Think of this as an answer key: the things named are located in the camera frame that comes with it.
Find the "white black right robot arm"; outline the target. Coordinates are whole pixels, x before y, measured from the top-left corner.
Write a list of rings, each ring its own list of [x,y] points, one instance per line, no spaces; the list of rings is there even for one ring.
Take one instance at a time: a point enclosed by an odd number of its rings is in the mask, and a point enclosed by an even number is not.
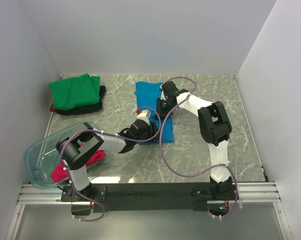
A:
[[[161,97],[156,108],[163,120],[159,134],[159,143],[167,119],[177,108],[187,110],[198,118],[200,134],[208,144],[211,167],[208,190],[200,191],[208,200],[223,200],[233,192],[233,180],[228,168],[228,143],[232,126],[222,102],[211,102],[193,95],[186,89],[178,89],[174,82],[167,81],[160,87]]]

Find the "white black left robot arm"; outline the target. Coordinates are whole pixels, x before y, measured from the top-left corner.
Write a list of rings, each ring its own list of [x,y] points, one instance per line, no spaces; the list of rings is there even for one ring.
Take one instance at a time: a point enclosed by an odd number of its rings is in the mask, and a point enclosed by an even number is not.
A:
[[[67,168],[66,174],[70,176],[70,181],[74,184],[73,196],[79,201],[94,197],[86,164],[98,150],[125,154],[131,151],[137,143],[156,142],[159,139],[158,131],[159,128],[154,121],[147,123],[137,119],[130,127],[112,136],[87,128],[72,140],[68,137],[59,140],[55,148],[63,160],[62,166]]]

